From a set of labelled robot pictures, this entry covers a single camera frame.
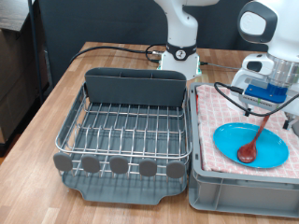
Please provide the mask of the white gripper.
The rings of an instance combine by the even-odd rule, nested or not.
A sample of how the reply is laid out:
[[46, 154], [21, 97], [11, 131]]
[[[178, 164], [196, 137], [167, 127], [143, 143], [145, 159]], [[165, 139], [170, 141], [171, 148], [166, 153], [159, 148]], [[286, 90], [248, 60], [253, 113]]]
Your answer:
[[[283, 129], [288, 130], [299, 116], [299, 72], [297, 68], [275, 69], [264, 75], [248, 69], [240, 69], [232, 82], [233, 87], [242, 90], [232, 92], [233, 99], [245, 107], [250, 105], [266, 109], [270, 112], [279, 110], [287, 114]], [[244, 116], [250, 115], [248, 108]]]

